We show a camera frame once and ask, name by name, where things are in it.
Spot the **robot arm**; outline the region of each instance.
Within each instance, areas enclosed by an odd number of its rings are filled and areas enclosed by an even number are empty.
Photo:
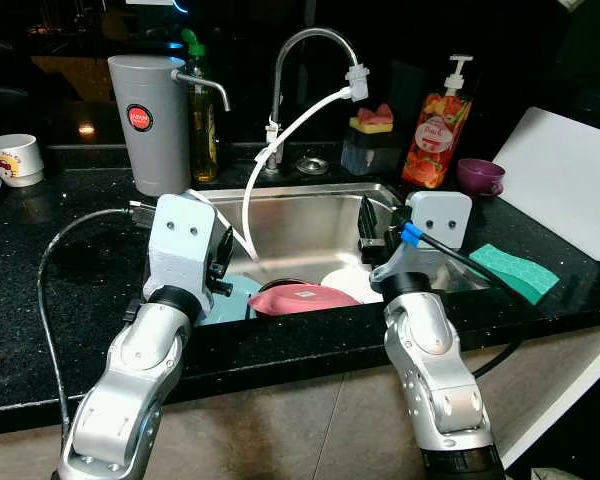
[[[385,349],[396,368],[427,478],[503,480],[504,469],[458,334],[423,273],[405,271],[401,245],[371,275],[382,293]]]
[[[110,345],[104,374],[78,407],[57,468],[62,480],[144,477],[192,325],[211,310],[212,291],[231,291],[219,281],[231,256],[230,230],[220,241],[223,263],[211,262],[215,219],[210,205],[160,197],[149,240],[151,276],[143,288],[147,303]]]

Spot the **sponge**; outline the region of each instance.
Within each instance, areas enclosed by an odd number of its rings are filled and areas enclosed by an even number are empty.
[[[509,255],[490,243],[480,247],[469,258],[491,270],[533,305],[560,280],[537,263]]]

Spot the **black countertop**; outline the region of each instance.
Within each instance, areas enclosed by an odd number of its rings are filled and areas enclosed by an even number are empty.
[[[124,155],[114,156],[124,164]],[[211,187],[244,185],[252,165],[234,165]],[[142,199],[130,170],[99,167],[68,168],[0,193],[0,432],[58,423],[35,297],[47,243],[85,213]],[[350,178],[336,168],[327,180]],[[102,374],[122,313],[139,294],[147,240],[148,231],[129,220],[103,218],[76,230],[54,254],[48,307],[74,407]],[[495,289],[448,294],[447,313],[464,350],[600,325],[600,262],[500,199],[474,203],[464,251],[485,243],[544,265],[560,282],[534,312]],[[384,330],[380,304],[199,327],[169,401],[386,364]]]

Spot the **red label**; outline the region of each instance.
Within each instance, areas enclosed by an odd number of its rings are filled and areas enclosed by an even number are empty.
[[[127,118],[131,126],[139,132],[146,132],[153,125],[151,113],[142,105],[129,105]]]

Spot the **cup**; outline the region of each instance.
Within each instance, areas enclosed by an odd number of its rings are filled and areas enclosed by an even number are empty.
[[[26,187],[44,178],[36,137],[24,133],[0,136],[0,178],[10,187]]]
[[[503,191],[501,180],[504,174],[505,169],[495,163],[463,158],[458,162],[456,178],[460,190],[470,197],[495,197]]]

